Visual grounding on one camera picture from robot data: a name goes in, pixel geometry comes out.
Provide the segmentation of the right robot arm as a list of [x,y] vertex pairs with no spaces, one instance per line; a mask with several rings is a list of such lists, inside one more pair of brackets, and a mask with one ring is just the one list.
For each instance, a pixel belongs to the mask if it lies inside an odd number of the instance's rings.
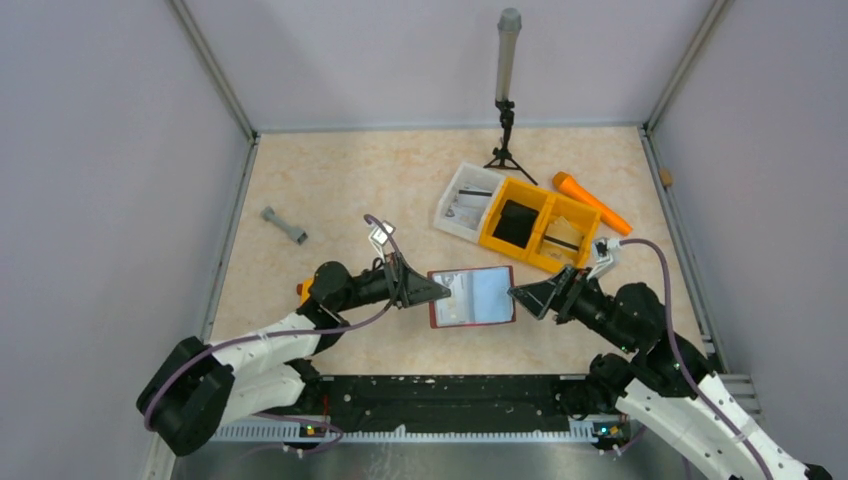
[[604,293],[587,269],[510,289],[537,319],[577,321],[617,347],[586,377],[594,395],[639,422],[709,479],[828,479],[830,472],[781,448],[733,397],[707,358],[669,327],[665,306],[642,282]]

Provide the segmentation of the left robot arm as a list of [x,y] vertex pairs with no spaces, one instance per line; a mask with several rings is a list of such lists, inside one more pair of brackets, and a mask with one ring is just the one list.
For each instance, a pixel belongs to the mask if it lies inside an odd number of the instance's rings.
[[451,295],[398,253],[375,260],[358,275],[340,262],[325,262],[307,292],[292,313],[243,337],[218,343],[196,336],[181,340],[137,399],[145,429],[174,454],[193,453],[222,425],[294,405],[316,375],[310,357],[375,321],[352,324],[343,312],[381,304],[387,313]]

